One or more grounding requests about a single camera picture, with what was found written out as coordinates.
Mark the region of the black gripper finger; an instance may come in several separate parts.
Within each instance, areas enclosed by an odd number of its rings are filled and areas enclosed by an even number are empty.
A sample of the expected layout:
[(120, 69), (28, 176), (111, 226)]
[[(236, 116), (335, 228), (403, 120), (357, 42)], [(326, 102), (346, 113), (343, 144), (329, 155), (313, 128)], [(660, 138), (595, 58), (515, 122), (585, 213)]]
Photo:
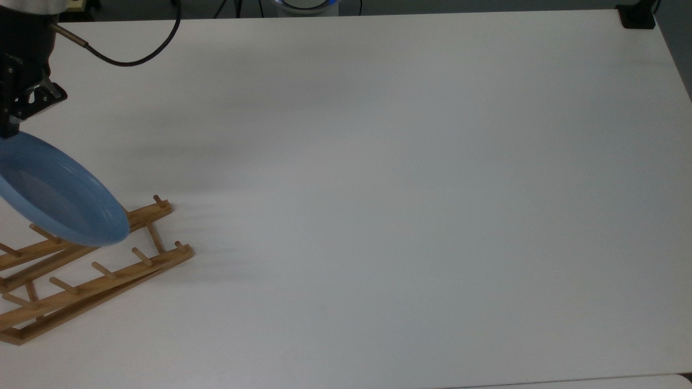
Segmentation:
[(20, 119), (17, 118), (17, 102), (2, 103), (1, 138), (9, 139), (19, 133)]
[(11, 106), (10, 116), (27, 120), (67, 98), (67, 92), (59, 84), (46, 79), (19, 94)]

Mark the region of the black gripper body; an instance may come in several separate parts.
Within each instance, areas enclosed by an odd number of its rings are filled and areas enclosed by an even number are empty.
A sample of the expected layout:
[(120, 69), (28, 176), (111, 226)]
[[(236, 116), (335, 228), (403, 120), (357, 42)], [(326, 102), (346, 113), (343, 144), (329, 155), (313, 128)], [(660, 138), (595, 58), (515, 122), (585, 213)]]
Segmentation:
[(58, 14), (2, 11), (2, 106), (39, 86), (51, 104), (58, 103), (58, 88), (51, 81), (49, 58), (54, 51), (55, 32), (49, 27)]

